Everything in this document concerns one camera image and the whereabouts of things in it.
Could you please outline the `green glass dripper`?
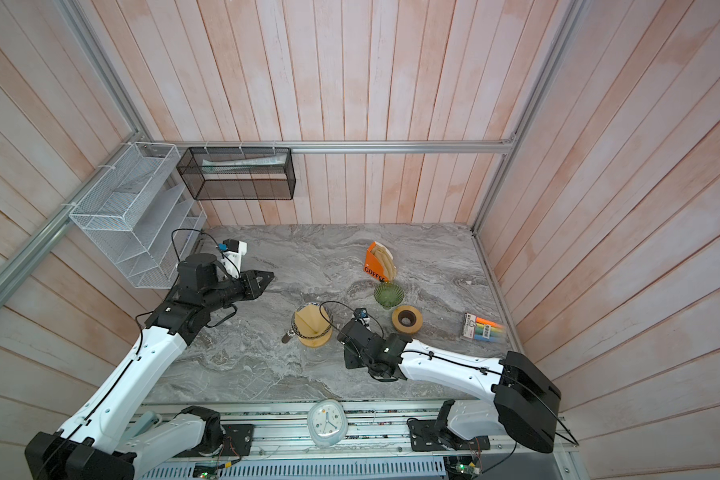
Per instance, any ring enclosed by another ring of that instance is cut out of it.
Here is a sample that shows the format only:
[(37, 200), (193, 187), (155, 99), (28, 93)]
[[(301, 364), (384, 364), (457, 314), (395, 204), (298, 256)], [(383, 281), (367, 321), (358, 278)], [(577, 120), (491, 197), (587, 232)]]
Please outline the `green glass dripper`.
[(375, 301), (386, 310), (399, 306), (404, 298), (403, 288), (395, 282), (381, 282), (374, 289)]

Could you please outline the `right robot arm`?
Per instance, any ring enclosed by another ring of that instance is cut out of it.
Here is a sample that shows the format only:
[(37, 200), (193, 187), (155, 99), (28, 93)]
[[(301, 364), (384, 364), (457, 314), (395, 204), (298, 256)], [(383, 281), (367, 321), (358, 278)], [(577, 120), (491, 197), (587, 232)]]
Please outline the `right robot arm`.
[(356, 318), (341, 327), (338, 341), (348, 369), (365, 367), (384, 382), (436, 383), (491, 402), (495, 420), (519, 445), (539, 453), (553, 451), (562, 394), (525, 355), (466, 356), (401, 334), (384, 338)]

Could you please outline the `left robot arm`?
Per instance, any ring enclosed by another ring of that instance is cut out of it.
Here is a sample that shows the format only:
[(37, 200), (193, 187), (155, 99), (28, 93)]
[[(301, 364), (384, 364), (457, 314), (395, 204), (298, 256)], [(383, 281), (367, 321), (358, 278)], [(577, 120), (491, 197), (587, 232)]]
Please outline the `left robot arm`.
[(137, 479), (185, 452), (214, 457), (226, 443), (218, 412), (190, 406), (168, 423), (126, 440), (134, 413), (211, 315), (259, 298), (275, 276), (244, 270), (233, 276), (214, 254), (192, 254), (150, 313), (138, 341), (85, 404), (54, 433), (37, 433), (25, 448), (35, 479)]

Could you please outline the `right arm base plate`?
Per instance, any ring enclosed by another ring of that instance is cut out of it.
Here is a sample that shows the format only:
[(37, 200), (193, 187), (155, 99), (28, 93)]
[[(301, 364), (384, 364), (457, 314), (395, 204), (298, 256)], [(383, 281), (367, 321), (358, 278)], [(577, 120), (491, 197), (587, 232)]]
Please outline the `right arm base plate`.
[(409, 430), (410, 446), (414, 452), (482, 451), (490, 449), (490, 439), (487, 436), (464, 440), (437, 420), (409, 418), (406, 425)]

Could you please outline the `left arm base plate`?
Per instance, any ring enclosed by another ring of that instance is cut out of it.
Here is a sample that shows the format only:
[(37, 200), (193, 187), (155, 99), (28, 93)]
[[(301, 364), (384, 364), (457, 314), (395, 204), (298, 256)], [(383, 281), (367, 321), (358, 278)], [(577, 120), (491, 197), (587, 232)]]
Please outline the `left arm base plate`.
[(250, 455), (255, 426), (253, 424), (223, 423), (223, 440), (215, 450), (209, 447), (200, 446), (185, 450), (176, 455), (177, 458), (185, 457), (246, 457)]

